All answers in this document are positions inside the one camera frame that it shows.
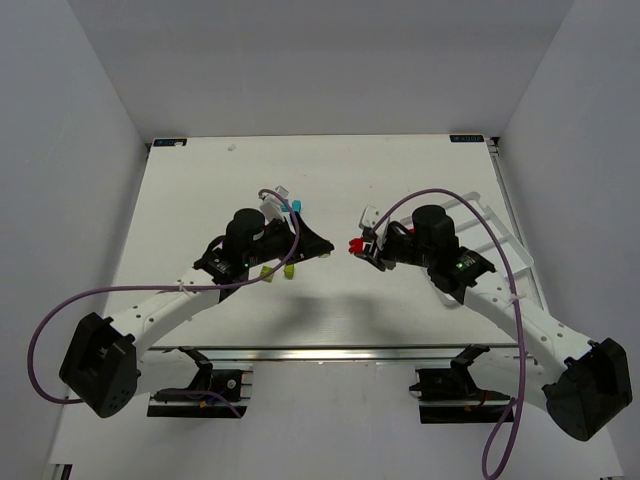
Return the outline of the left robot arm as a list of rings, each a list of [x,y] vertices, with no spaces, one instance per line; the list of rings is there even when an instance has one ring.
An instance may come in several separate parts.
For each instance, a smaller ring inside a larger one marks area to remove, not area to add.
[[[212,375],[197,349],[153,351],[165,335],[226,300],[253,267],[285,265],[330,254],[333,244],[293,214],[268,220],[256,209],[237,211],[175,284],[110,317],[91,313],[79,321],[60,369],[61,380],[99,417],[108,418],[136,395],[168,401],[232,404],[239,398]]]

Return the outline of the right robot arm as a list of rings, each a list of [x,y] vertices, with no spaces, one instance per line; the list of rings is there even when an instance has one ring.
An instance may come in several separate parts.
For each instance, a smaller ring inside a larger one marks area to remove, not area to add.
[[[527,298],[512,293],[506,278],[480,253],[462,246],[453,219],[439,205],[417,208],[413,225],[364,209],[352,255],[385,272],[397,265],[421,268],[442,296],[488,319],[511,338],[522,336],[534,364],[467,346],[450,363],[455,393],[480,390],[516,395],[546,411],[570,437],[587,441],[633,399],[627,355],[611,338],[596,342],[564,325]]]

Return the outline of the green small lego brick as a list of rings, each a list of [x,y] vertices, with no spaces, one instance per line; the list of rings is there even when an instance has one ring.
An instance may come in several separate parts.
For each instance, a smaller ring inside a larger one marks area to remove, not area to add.
[[[295,276],[295,266],[294,265],[286,265],[284,267],[284,275],[287,279],[293,279]]]

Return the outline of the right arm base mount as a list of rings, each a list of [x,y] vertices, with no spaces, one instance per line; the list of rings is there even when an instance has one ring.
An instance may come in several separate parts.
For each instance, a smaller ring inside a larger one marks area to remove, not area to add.
[[[418,401],[421,424],[491,424],[503,413],[506,422],[514,420],[509,397],[480,389],[469,371],[478,357],[490,352],[488,346],[472,344],[449,360],[446,367],[416,370],[416,382],[409,392]]]

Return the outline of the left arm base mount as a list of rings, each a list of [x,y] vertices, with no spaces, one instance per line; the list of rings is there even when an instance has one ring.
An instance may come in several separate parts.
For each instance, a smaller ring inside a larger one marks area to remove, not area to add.
[[[150,350],[139,370],[150,418],[241,419],[252,395],[251,365],[212,360],[193,347]]]

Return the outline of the red small lego brick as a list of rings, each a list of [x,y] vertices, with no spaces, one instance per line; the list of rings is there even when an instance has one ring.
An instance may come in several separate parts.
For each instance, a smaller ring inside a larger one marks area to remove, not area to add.
[[[364,251],[364,240],[360,237],[350,240],[348,251],[353,255],[361,254]]]

